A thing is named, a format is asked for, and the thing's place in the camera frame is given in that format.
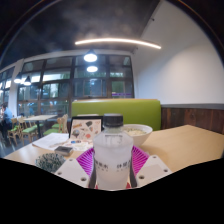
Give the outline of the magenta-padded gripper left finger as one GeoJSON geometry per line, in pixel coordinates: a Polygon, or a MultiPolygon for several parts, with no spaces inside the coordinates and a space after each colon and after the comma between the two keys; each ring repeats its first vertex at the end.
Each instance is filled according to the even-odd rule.
{"type": "Polygon", "coordinates": [[[88,149],[77,158],[67,159],[56,171],[56,175],[81,187],[94,189],[96,186],[94,150],[88,149]]]}

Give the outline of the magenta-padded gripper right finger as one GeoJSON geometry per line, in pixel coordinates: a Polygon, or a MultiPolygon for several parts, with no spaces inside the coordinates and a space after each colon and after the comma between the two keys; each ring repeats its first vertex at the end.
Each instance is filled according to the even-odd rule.
{"type": "Polygon", "coordinates": [[[142,149],[133,147],[128,183],[130,188],[146,186],[171,173],[172,171],[157,155],[149,155],[142,149]]]}

